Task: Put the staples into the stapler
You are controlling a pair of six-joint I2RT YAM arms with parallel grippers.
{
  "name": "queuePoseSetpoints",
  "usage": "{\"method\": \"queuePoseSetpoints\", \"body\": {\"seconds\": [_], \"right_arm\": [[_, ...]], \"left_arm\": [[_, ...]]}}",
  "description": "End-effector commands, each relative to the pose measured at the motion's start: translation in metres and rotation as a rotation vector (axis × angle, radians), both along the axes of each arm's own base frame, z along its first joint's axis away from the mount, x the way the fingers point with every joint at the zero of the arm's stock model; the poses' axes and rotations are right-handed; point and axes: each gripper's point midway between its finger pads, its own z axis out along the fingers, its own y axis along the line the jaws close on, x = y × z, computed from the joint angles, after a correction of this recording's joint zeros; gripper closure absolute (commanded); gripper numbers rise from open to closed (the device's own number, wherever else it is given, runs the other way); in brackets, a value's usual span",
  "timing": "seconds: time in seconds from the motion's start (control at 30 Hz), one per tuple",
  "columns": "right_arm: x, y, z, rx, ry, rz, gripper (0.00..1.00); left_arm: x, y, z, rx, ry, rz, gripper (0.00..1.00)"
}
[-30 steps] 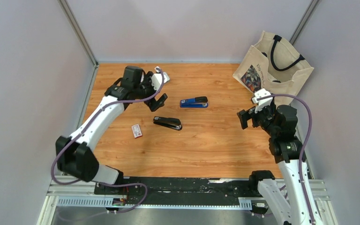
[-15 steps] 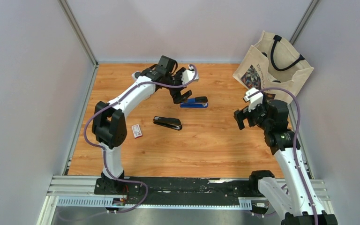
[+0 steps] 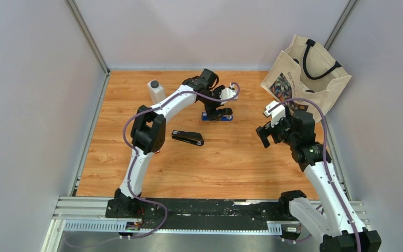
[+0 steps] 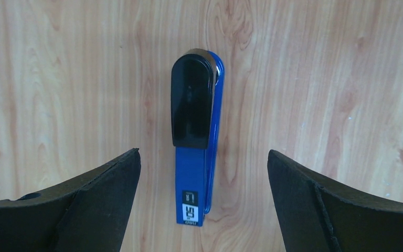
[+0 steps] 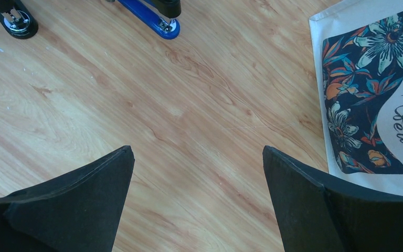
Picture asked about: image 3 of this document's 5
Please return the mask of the blue stapler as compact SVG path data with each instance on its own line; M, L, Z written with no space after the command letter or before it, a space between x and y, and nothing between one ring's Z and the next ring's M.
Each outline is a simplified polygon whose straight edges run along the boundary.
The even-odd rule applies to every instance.
M208 116L207 116L207 112L206 112L206 111L202 112L202 115L201 115L201 116L202 116L202 117L201 117L201 120L202 120L202 121L232 121L233 118L234 118L233 115L223 115L223 116L220 117L220 118L209 119Z

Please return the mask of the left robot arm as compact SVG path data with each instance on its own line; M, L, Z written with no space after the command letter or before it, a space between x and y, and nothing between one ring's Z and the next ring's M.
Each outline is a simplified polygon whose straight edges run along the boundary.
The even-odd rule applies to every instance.
M215 72L204 69L200 75L185 79L162 101L140 106L136 115L127 120L122 136L132 155L126 176L113 199L108 201L106 217L131 218L140 213L143 204L153 204L152 200L141 197L144 178L152 158L165 143L167 124L179 112L200 101L209 120L220 120L232 114L231 108L223 106L238 99L240 85L232 82L226 87L218 81Z

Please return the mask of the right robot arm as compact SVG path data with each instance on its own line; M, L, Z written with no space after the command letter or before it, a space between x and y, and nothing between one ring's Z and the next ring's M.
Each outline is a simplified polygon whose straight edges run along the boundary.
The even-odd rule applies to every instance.
M291 113L285 107L266 110L263 114L270 120L257 127L256 133L264 147L269 147L269 137L290 147L292 158L312 183L324 211L321 214L297 190L281 194L279 215L286 220L299 220L319 242L320 251L379 251L379 233L369 230L358 217L337 181L330 155L316 141L312 114Z

